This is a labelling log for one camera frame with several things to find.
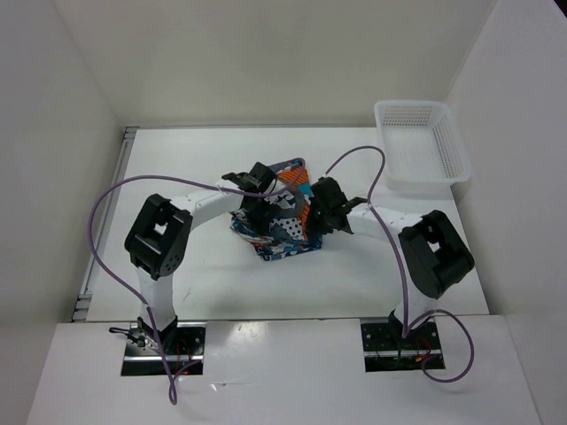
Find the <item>colourful patterned shorts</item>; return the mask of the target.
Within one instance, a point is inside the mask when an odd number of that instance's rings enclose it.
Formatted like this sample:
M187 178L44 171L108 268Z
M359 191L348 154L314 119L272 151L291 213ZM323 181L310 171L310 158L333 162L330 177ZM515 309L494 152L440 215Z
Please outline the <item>colourful patterned shorts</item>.
M290 160L269 166L276 173L276 186L266 201L276 211L267 235L240 235L250 243L264 261L276 261L294 255L318 251L322 235L307 234L307 215L310 207L311 182L304 162Z

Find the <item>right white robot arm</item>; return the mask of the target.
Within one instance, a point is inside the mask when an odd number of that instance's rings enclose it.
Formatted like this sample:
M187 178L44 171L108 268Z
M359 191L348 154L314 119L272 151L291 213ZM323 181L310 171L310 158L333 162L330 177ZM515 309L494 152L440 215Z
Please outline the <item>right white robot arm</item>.
M323 177L311 186L307 229L316 234L342 231L391 245L402 283L402 301L388 321L390 341L408 348L433 315L436 301L461 282L475 260L446 214L425 215L377 207L367 199L348 199L337 181Z

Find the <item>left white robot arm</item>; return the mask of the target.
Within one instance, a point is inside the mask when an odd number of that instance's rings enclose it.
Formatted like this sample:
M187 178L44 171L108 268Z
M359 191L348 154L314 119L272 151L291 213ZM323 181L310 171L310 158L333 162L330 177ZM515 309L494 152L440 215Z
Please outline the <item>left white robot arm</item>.
M210 189L165 198L149 196L125 240L144 301L137 319L146 344L156 353L174 349L178 317L173 302L173 274L182 264L190 232L276 190L276 173L256 163L248 173L229 173Z

